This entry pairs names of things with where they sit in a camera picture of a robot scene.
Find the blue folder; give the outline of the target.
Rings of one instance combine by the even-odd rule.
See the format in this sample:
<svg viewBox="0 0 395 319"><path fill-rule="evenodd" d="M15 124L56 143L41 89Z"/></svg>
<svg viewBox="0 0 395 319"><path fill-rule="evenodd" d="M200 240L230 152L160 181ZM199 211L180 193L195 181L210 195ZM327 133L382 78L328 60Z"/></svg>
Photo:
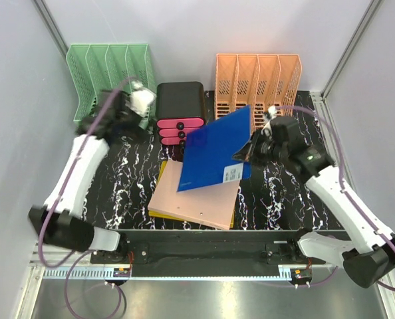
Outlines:
<svg viewBox="0 0 395 319"><path fill-rule="evenodd" d="M246 106L187 135L178 191L251 177L250 164L233 158L251 137L250 115Z"/></svg>

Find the pink drawer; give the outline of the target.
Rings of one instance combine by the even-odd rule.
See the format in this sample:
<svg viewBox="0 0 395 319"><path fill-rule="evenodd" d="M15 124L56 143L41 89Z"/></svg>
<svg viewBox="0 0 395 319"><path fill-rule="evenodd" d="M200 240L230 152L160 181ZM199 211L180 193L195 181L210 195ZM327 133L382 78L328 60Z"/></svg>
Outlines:
<svg viewBox="0 0 395 319"><path fill-rule="evenodd" d="M159 130L159 135L162 138L185 138L188 133L197 130L198 128L184 128L179 130L177 128L165 128Z"/></svg>
<svg viewBox="0 0 395 319"><path fill-rule="evenodd" d="M164 137L161 139L161 143L165 146L184 146L186 138Z"/></svg>
<svg viewBox="0 0 395 319"><path fill-rule="evenodd" d="M159 129L199 128L205 124L202 118L166 118L157 121Z"/></svg>

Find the pink bottom drawer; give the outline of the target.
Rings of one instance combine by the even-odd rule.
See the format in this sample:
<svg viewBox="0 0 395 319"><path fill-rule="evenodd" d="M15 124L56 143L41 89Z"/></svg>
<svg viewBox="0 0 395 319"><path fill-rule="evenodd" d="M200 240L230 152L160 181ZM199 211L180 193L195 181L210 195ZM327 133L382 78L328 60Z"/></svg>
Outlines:
<svg viewBox="0 0 395 319"><path fill-rule="evenodd" d="M164 137L161 139L161 143L165 146L184 146L186 138Z"/></svg>

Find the pink top drawer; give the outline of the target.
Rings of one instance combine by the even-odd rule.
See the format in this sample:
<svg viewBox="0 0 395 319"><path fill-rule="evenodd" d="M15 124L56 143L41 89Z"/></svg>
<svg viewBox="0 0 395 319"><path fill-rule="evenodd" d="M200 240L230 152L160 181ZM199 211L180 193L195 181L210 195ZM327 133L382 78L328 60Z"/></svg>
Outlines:
<svg viewBox="0 0 395 319"><path fill-rule="evenodd" d="M159 129L199 128L205 124L202 118L166 118L157 121Z"/></svg>

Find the black drawer cabinet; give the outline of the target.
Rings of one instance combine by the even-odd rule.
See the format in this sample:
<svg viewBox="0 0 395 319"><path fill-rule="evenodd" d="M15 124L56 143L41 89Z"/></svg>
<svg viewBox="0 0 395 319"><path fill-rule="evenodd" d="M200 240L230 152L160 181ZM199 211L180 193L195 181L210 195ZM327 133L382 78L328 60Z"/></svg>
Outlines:
<svg viewBox="0 0 395 319"><path fill-rule="evenodd" d="M206 123L203 84L197 81L159 84L156 119L166 118L202 118Z"/></svg>

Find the orange file organizer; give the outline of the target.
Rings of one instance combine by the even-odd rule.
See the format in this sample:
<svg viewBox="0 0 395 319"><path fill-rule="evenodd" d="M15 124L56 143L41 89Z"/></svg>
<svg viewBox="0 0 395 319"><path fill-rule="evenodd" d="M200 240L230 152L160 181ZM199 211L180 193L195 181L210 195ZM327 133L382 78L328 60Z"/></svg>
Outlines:
<svg viewBox="0 0 395 319"><path fill-rule="evenodd" d="M297 54L218 54L215 65L215 119L251 108L251 129L264 126L263 113L291 116L302 64Z"/></svg>

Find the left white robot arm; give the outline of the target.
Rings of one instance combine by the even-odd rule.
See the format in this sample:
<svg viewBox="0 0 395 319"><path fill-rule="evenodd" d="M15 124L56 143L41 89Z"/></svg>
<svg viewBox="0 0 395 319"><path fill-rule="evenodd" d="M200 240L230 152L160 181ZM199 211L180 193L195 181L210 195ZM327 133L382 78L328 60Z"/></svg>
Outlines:
<svg viewBox="0 0 395 319"><path fill-rule="evenodd" d="M156 96L147 88L131 93L103 90L98 113L82 119L72 150L59 180L45 203L31 207L28 218L39 237L39 245L52 245L74 252L105 251L114 263L123 262L128 247L120 233L95 227L82 220L87 190L101 161L118 134L137 132L149 114Z"/></svg>

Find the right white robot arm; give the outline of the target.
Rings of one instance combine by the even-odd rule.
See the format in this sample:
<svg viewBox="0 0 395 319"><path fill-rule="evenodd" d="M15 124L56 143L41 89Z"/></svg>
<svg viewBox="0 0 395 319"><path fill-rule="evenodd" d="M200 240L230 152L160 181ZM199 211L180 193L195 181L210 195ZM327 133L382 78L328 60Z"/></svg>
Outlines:
<svg viewBox="0 0 395 319"><path fill-rule="evenodd" d="M328 207L349 237L345 241L298 231L295 242L286 248L290 261L299 264L314 258L328 262L343 268L362 288L395 269L395 233L363 203L327 152L306 143L296 119L269 120L233 158L258 166L281 162Z"/></svg>

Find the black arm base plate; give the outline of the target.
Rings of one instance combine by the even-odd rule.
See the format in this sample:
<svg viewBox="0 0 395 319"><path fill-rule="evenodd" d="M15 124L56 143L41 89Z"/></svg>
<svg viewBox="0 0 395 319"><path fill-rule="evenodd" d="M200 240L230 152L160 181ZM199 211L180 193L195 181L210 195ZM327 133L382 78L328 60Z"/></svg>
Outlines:
<svg viewBox="0 0 395 319"><path fill-rule="evenodd" d="M168 259L188 260L241 260L257 261L268 264L306 264L308 258L294 251L286 242L261 241L124 241L114 252L97 253L95 263L126 263L148 265Z"/></svg>

